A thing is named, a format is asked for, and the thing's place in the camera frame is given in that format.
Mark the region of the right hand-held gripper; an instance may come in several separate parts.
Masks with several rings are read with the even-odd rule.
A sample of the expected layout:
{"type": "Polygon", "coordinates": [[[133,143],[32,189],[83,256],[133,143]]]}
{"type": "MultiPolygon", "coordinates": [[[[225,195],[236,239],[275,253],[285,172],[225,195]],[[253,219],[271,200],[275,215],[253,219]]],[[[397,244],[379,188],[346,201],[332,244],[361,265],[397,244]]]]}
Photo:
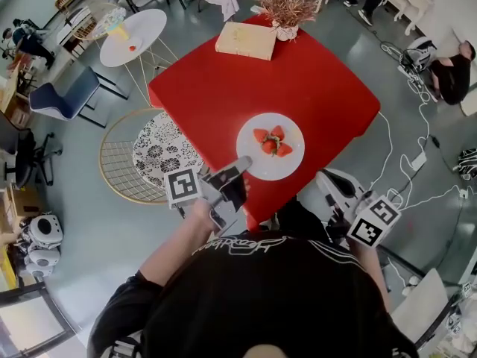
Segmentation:
{"type": "Polygon", "coordinates": [[[365,189],[345,172],[321,169],[315,180],[332,210],[326,231],[336,242],[347,237],[375,248],[402,216],[386,196],[365,189]]]}

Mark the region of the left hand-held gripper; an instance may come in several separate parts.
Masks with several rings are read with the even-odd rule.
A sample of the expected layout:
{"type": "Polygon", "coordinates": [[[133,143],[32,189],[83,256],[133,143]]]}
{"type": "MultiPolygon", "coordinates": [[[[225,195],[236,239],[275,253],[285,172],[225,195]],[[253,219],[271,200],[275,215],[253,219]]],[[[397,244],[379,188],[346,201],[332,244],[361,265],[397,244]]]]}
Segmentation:
{"type": "Polygon", "coordinates": [[[203,199],[209,205],[208,217],[221,236],[237,221],[237,213],[247,200],[243,173],[251,167],[250,156],[242,156],[219,172],[199,175],[186,167],[164,174],[168,205],[182,216],[185,207],[203,199]]]}

